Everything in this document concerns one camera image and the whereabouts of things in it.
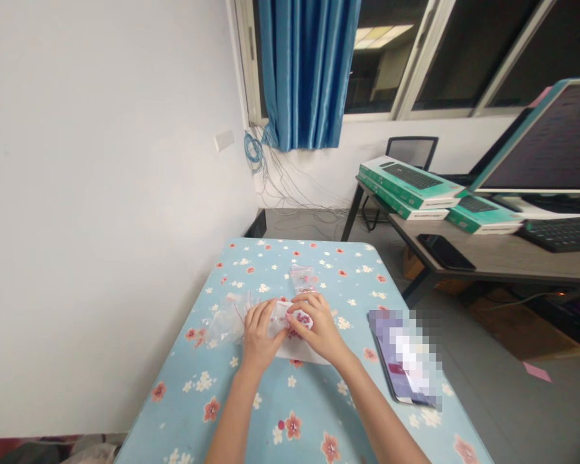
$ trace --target hand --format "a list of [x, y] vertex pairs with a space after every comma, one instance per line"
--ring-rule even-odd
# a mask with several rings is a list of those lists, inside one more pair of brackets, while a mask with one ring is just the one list
[[276, 303], [277, 298], [260, 303], [252, 307], [245, 318], [243, 361], [240, 368], [251, 375], [261, 377], [264, 374], [288, 335], [288, 329], [279, 332], [275, 338], [269, 338], [267, 334]]
[[339, 369], [339, 364], [348, 359], [352, 352], [335, 327], [327, 300], [320, 293], [301, 293], [292, 299], [292, 303], [294, 304], [288, 309], [288, 313], [302, 310], [309, 314], [314, 325], [309, 330], [296, 318], [288, 317], [290, 327], [297, 331], [316, 353]]

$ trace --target desk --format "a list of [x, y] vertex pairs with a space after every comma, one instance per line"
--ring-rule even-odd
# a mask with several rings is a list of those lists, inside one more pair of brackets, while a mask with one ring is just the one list
[[[357, 182], [342, 242], [348, 240], [363, 192], [366, 192], [425, 266], [404, 290], [403, 297], [409, 307], [417, 304], [444, 278], [580, 287], [580, 252], [551, 253], [515, 235], [473, 235], [447, 220], [406, 221], [358, 177]], [[417, 236], [422, 233], [445, 237], [477, 270], [451, 271], [442, 267], [417, 241]]]
[[[372, 246], [235, 238], [225, 245], [204, 284], [117, 463], [204, 461], [232, 377], [240, 365], [242, 347], [209, 340], [196, 348], [197, 341], [189, 340], [190, 330], [199, 329], [203, 318], [218, 311], [220, 301], [229, 292], [246, 294], [252, 290], [262, 300], [293, 296], [288, 276], [293, 260], [314, 267], [320, 292], [337, 311], [340, 334], [428, 458], [435, 464], [461, 464], [462, 453], [467, 460], [474, 456], [482, 464], [492, 462], [442, 372], [430, 376], [443, 394], [442, 412], [391, 399], [367, 312], [379, 307], [395, 309], [404, 324], [413, 321]], [[205, 414], [207, 405], [212, 409]], [[299, 425], [300, 435], [290, 440], [284, 424], [291, 418]], [[330, 365], [275, 358], [253, 403], [246, 463], [325, 463], [325, 434], [340, 453], [334, 462], [376, 463], [353, 400], [337, 371]]]

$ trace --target window frame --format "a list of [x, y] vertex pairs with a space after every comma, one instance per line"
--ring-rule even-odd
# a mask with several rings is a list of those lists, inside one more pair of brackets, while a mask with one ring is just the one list
[[[234, 3], [237, 12], [240, 58], [244, 76], [248, 119], [250, 125], [264, 127], [268, 123], [268, 118], [263, 118], [261, 113], [253, 1], [257, 0], [234, 0]], [[504, 83], [511, 69], [516, 65], [517, 60], [521, 57], [534, 34], [541, 27], [543, 20], [549, 14], [556, 1], [542, 0], [537, 5], [515, 43], [492, 76], [490, 83], [475, 107], [446, 110], [413, 110], [412, 107], [419, 96], [423, 81], [436, 55], [438, 45], [445, 33], [447, 23], [456, 3], [456, 0], [428, 0], [391, 111], [388, 113], [344, 114], [343, 122], [418, 121], [426, 119], [517, 116], [524, 107], [491, 108], [488, 105]]]

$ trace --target forearm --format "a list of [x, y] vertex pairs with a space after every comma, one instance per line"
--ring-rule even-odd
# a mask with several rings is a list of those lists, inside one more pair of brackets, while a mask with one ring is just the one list
[[335, 368], [353, 397], [356, 410], [380, 463], [429, 463], [404, 424], [391, 409], [363, 364], [352, 353], [343, 356]]
[[249, 419], [259, 384], [260, 376], [250, 374], [243, 368], [238, 370], [206, 455], [205, 464], [245, 462]]

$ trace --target light blue tablecloth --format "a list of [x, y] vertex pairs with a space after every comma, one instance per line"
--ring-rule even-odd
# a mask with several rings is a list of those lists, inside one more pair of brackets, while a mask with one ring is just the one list
[[[434, 377], [443, 395], [442, 412], [391, 398], [367, 313], [396, 309], [411, 325], [412, 320], [375, 248], [364, 243], [236, 238], [219, 256], [117, 463], [204, 461], [242, 347], [198, 342], [202, 320], [218, 311], [228, 293], [251, 290], [261, 300], [294, 297], [289, 278], [293, 264], [314, 267], [319, 291], [337, 311], [335, 320], [347, 345], [433, 463], [492, 462], [442, 373]], [[276, 358], [253, 402], [246, 462], [375, 463], [376, 458], [335, 369]]]

